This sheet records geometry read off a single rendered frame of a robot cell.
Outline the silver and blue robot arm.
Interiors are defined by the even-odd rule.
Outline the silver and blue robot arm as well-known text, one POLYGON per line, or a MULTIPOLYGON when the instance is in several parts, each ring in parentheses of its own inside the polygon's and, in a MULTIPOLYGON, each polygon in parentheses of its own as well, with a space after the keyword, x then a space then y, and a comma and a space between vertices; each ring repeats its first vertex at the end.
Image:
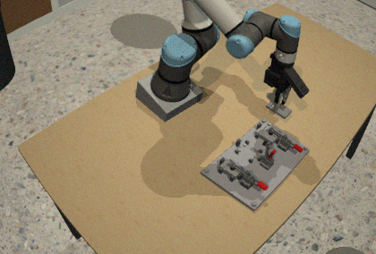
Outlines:
POLYGON ((226 0, 182 0, 182 3, 183 32, 164 41, 158 70, 151 78, 151 90, 159 99, 174 103, 189 95, 192 66, 218 43, 220 31, 227 38, 228 53, 235 58, 245 58, 267 37, 277 41, 275 57, 281 63, 295 61, 301 22, 294 16, 282 15, 279 19, 249 9, 241 19, 226 0))

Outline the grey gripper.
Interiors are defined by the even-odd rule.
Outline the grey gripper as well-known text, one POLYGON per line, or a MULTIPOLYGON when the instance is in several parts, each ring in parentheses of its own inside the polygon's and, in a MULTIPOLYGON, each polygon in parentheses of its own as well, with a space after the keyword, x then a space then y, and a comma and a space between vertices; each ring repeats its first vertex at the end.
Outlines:
POLYGON ((264 82, 267 83, 272 88, 275 87, 272 93, 269 93, 269 92, 267 93, 267 98, 274 104, 273 112, 276 113, 277 110, 279 109, 281 98, 283 97, 282 105, 284 105, 288 98, 289 92, 292 88, 291 85, 286 80, 286 78, 281 73, 281 71, 285 69, 285 67, 289 68, 289 67, 294 66, 295 62, 289 63, 289 64, 281 63, 274 56, 274 54, 275 54, 275 51, 274 53, 270 54, 271 66, 269 67, 270 69, 268 68, 265 71, 264 82))

